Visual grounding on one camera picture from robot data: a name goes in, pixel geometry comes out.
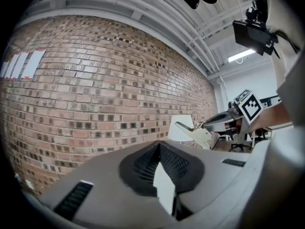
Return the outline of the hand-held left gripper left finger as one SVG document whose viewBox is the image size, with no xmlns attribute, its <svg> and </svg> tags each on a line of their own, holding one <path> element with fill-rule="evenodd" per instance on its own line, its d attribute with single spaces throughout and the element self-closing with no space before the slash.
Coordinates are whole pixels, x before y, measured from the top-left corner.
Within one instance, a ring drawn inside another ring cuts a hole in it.
<svg viewBox="0 0 305 229">
<path fill-rule="evenodd" d="M 153 184 L 160 142 L 95 156 L 58 180 L 40 198 L 76 225 L 172 225 Z"/>
</svg>

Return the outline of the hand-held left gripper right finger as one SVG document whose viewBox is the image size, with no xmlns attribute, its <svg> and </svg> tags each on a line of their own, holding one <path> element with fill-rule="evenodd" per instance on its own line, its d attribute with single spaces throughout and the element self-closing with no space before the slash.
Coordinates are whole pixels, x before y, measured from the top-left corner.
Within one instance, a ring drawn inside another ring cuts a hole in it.
<svg viewBox="0 0 305 229">
<path fill-rule="evenodd" d="M 178 205 L 185 221 L 240 221 L 251 195 L 246 162 L 249 153 L 199 149 L 160 141 L 160 151 L 183 159 L 183 176 L 174 183 L 182 192 Z"/>
</svg>

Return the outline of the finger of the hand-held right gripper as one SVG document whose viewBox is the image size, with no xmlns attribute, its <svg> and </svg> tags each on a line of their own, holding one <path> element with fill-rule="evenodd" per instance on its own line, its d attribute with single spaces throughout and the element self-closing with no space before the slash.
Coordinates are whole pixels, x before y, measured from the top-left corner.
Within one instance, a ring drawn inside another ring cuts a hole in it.
<svg viewBox="0 0 305 229">
<path fill-rule="evenodd" d="M 233 117 L 229 112 L 221 112 L 206 121 L 206 125 L 226 124 L 233 121 Z"/>
<path fill-rule="evenodd" d="M 225 124 L 203 124 L 202 129 L 206 129 L 209 132 L 225 132 L 226 125 Z"/>
</svg>

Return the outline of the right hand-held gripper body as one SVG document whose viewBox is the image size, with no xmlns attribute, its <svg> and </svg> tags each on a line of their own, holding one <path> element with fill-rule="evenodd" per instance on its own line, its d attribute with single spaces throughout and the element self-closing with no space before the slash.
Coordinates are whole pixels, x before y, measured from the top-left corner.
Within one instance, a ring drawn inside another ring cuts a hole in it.
<svg viewBox="0 0 305 229">
<path fill-rule="evenodd" d="M 228 103 L 225 128 L 237 144 L 246 140 L 251 124 L 262 112 L 263 106 L 253 91 L 244 90 L 241 94 Z"/>
</svg>

